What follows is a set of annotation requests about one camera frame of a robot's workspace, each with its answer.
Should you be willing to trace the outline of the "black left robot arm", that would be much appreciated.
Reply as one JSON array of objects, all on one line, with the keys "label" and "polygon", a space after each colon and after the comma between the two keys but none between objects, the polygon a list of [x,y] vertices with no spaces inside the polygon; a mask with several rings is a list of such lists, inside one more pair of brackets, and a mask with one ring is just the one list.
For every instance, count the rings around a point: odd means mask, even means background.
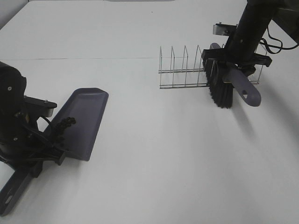
[{"label": "black left robot arm", "polygon": [[38,129],[57,104],[24,95],[27,79],[14,67],[0,64],[0,160],[13,169],[53,161],[61,165],[65,153],[54,146],[52,134]]}]

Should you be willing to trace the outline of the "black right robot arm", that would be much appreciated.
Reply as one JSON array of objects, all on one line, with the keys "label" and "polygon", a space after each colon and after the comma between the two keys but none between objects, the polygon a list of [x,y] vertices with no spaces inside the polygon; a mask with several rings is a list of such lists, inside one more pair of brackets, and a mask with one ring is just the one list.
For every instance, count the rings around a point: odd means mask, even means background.
[{"label": "black right robot arm", "polygon": [[236,64],[246,76],[255,65],[270,66],[271,58],[255,53],[268,25],[274,21],[295,42],[299,41],[299,2],[297,0],[249,0],[240,21],[230,31],[224,48],[205,49],[203,63]]}]

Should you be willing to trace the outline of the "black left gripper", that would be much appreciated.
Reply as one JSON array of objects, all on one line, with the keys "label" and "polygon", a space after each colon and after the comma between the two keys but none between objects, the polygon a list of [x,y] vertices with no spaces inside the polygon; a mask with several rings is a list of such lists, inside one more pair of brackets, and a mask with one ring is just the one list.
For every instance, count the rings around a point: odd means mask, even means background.
[{"label": "black left gripper", "polygon": [[[38,177],[43,169],[44,161],[53,161],[61,165],[65,159],[65,152],[54,145],[54,126],[48,118],[43,116],[46,107],[56,108],[57,104],[27,96],[23,97],[23,101],[21,111],[14,115],[26,132],[25,145],[21,147],[26,154],[19,159],[21,164],[29,167],[29,173],[33,177]],[[39,118],[48,123],[49,134],[39,130],[37,124]]]}]

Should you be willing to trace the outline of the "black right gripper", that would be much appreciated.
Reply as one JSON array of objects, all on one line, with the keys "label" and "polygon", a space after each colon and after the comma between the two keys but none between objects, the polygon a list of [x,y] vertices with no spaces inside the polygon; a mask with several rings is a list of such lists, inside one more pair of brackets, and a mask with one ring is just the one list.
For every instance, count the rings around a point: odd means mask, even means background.
[{"label": "black right gripper", "polygon": [[225,48],[218,49],[205,49],[202,52],[203,61],[215,60],[218,62],[226,62],[236,64],[246,76],[250,76],[255,73],[255,65],[265,65],[269,67],[272,63],[272,59],[269,56],[253,53],[249,59],[241,59],[240,57],[235,57],[230,55]]}]

